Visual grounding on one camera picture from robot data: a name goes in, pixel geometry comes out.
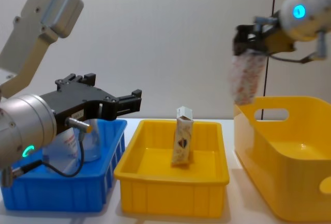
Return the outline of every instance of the green indicator light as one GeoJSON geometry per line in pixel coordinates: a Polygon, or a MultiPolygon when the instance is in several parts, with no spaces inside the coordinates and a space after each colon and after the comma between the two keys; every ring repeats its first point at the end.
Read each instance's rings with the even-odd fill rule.
{"type": "Polygon", "coordinates": [[[35,146],[34,145],[29,145],[25,150],[24,152],[22,153],[22,157],[25,158],[29,155],[29,151],[30,150],[34,150],[35,149],[35,146]]]}

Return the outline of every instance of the silver cylindrical motor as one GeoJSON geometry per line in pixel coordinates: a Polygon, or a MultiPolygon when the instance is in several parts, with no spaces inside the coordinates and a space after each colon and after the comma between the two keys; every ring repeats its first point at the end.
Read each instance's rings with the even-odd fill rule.
{"type": "Polygon", "coordinates": [[[48,145],[55,136],[54,114],[39,96],[23,95],[0,103],[0,169],[48,145]]]}

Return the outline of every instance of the cable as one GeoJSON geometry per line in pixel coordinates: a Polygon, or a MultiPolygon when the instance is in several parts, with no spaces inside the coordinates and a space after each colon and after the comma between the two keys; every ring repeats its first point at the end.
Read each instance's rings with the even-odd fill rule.
{"type": "Polygon", "coordinates": [[[48,168],[50,168],[51,170],[53,170],[54,172],[56,172],[57,174],[61,175],[61,176],[64,176],[64,177],[74,177],[76,176],[82,169],[83,167],[83,164],[84,164],[84,147],[83,147],[83,140],[79,141],[79,148],[81,150],[81,163],[79,165],[79,167],[77,168],[77,170],[72,173],[72,174],[66,174],[66,173],[63,173],[62,171],[60,171],[59,169],[57,169],[56,167],[50,165],[49,163],[45,162],[45,161],[42,161],[41,159],[39,160],[36,160],[34,162],[31,162],[31,163],[28,163],[27,165],[25,166],[21,166],[21,167],[18,167],[16,168],[15,170],[13,170],[13,173],[14,173],[14,177],[19,177],[35,168],[37,168],[38,166],[40,165],[44,165],[48,168]]]}
{"type": "Polygon", "coordinates": [[[61,176],[64,176],[64,177],[74,177],[76,176],[82,169],[83,167],[83,164],[84,164],[84,147],[83,147],[83,141],[79,141],[79,148],[81,150],[81,163],[79,165],[79,167],[77,168],[77,170],[72,173],[72,174],[66,174],[66,173],[63,173],[62,171],[60,171],[59,169],[55,168],[54,166],[50,165],[49,163],[47,162],[42,162],[42,164],[48,168],[50,168],[51,170],[53,170],[54,172],[56,172],[57,174],[61,175],[61,176]]]}
{"type": "Polygon", "coordinates": [[[287,58],[282,58],[282,57],[275,57],[271,54],[266,54],[267,56],[275,59],[275,60],[278,60],[278,61],[283,61],[283,62],[290,62],[290,63],[299,63],[299,64],[305,64],[305,63],[308,63],[308,62],[311,62],[311,61],[314,61],[313,59],[311,59],[311,56],[306,56],[302,59],[299,59],[299,60],[295,60],[295,59],[287,59],[287,58]]]}

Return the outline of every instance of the basket handle hole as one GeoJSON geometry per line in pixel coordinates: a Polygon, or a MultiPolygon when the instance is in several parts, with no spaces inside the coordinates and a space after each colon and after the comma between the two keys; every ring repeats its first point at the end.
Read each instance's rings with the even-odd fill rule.
{"type": "Polygon", "coordinates": [[[255,111],[254,117],[258,122],[286,121],[289,112],[286,109],[258,109],[255,111]]]}
{"type": "Polygon", "coordinates": [[[320,191],[323,194],[331,195],[331,176],[327,177],[321,182],[320,191]]]}

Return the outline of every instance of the small carton box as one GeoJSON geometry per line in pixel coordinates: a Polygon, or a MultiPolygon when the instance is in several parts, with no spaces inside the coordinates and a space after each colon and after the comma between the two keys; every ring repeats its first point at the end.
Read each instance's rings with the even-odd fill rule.
{"type": "Polygon", "coordinates": [[[190,143],[193,128],[193,112],[186,107],[177,109],[177,128],[175,133],[172,165],[186,165],[189,162],[190,143]]]}

